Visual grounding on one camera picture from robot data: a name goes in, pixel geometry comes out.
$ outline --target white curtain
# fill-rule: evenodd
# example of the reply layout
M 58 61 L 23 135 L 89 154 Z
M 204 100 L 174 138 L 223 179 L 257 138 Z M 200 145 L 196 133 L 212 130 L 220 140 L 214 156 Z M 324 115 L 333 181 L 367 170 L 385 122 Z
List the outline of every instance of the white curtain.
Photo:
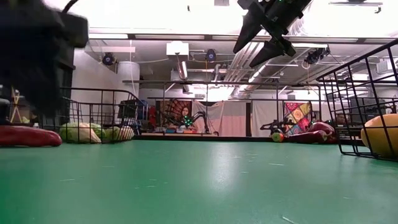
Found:
M 221 119 L 223 117 L 224 102 L 217 102 L 213 106 L 207 107 L 207 126 L 209 127 L 210 133 L 215 131 L 220 132 Z M 206 106 L 199 101 L 194 101 L 192 103 L 192 114 L 198 111 L 206 112 Z M 198 128 L 199 133 L 205 132 L 205 123 L 203 118 L 199 118 L 194 122 L 194 125 Z
M 246 137 L 246 103 L 227 101 L 224 104 L 220 136 Z
M 269 124 L 277 119 L 275 101 L 253 101 L 252 104 L 252 137 L 269 137 L 269 130 L 260 130 L 263 124 Z M 282 120 L 283 107 L 279 102 L 279 120 Z

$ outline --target colorful quilt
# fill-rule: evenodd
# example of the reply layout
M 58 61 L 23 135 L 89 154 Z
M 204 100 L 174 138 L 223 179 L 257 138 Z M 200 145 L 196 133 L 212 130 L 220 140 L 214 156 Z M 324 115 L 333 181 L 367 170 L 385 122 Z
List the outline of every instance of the colorful quilt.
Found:
M 305 131 L 305 127 L 310 124 L 312 105 L 308 103 L 284 103 L 284 117 L 292 120 L 296 125 L 287 125 L 286 134 L 299 134 Z

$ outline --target yellow ball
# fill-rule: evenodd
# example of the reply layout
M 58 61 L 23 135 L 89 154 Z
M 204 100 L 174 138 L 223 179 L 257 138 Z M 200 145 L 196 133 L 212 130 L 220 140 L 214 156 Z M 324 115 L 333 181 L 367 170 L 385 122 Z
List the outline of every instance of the yellow ball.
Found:
M 398 126 L 398 114 L 384 114 L 383 118 L 387 127 Z M 368 133 L 373 152 L 385 158 L 393 157 L 393 153 L 391 152 L 390 146 L 388 144 L 386 132 L 383 128 L 381 117 L 378 116 L 366 122 L 365 128 L 367 128 L 366 132 Z M 398 157 L 398 128 L 387 128 L 387 132 L 391 140 L 392 149 L 394 150 L 395 155 Z M 361 130 L 361 139 L 365 146 L 369 147 L 364 129 Z

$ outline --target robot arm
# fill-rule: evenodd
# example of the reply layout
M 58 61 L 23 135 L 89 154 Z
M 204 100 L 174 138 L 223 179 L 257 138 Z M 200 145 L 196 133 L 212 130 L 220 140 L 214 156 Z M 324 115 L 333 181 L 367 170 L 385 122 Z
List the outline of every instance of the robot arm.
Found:
M 283 121 L 278 122 L 277 120 L 274 120 L 273 122 L 269 123 L 269 124 L 263 124 L 260 127 L 260 130 L 270 130 L 271 134 L 273 134 L 274 132 L 280 132 L 282 131 L 283 133 L 286 132 L 286 125 L 296 125 L 295 123 L 293 123 L 293 121 L 291 119 L 287 119 L 284 118 Z
M 206 113 L 204 111 L 199 111 L 195 113 L 191 118 L 185 117 L 184 119 L 184 125 L 186 127 L 191 126 L 197 119 L 203 118 L 203 121 L 205 122 L 205 132 L 208 134 L 210 133 L 209 127 L 207 126 L 207 117 Z
M 184 123 L 182 121 L 177 121 L 173 116 L 169 115 L 169 114 L 165 114 L 161 111 L 157 111 L 158 114 L 160 114 L 161 116 L 163 116 L 163 118 L 169 122 L 172 123 L 173 125 L 180 127 L 182 125 L 184 125 Z

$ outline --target pipe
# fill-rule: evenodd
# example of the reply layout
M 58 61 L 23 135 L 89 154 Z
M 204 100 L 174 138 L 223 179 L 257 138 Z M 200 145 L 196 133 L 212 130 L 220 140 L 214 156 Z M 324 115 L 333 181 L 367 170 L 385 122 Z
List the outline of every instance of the pipe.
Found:
M 216 64 L 216 67 L 214 68 L 215 77 L 213 82 L 217 81 L 218 75 L 220 74 L 220 67 L 221 67 L 220 64 Z
M 259 45 L 260 43 L 252 42 L 247 44 L 236 54 L 230 69 L 227 71 L 227 75 L 224 79 L 225 81 L 238 82 L 248 73 L 248 70 L 250 69 L 249 62 L 252 60 L 252 57 L 255 57 L 258 51 L 261 49 Z
M 123 80 L 123 83 L 131 83 L 131 80 Z M 186 85 L 190 85 L 190 84 L 203 84 L 203 85 L 207 85 L 207 84 L 212 84 L 214 85 L 213 82 L 207 82 L 207 81 L 167 81 L 167 80 L 135 80 L 134 83 L 145 83 L 145 84 L 171 84 L 171 83 L 176 83 L 176 84 L 186 84 Z M 221 81 L 221 82 L 217 82 L 218 85 L 262 85 L 262 86 L 275 86 L 275 83 L 264 83 L 264 82 L 225 82 L 225 81 Z M 312 84 L 312 83 L 279 83 L 279 85 L 288 85 L 291 87 L 307 87 L 307 86 L 318 86 L 318 84 Z
M 287 88 L 287 86 L 283 87 L 283 89 L 281 89 L 281 91 L 279 91 L 278 95 L 280 95 L 286 88 Z
M 181 80 L 186 80 L 188 78 L 186 61 L 178 62 L 177 68 L 178 68 L 178 74 L 180 75 Z
M 172 83 L 165 91 L 165 93 L 167 93 L 167 91 L 169 91 L 173 86 L 175 85 L 175 83 Z

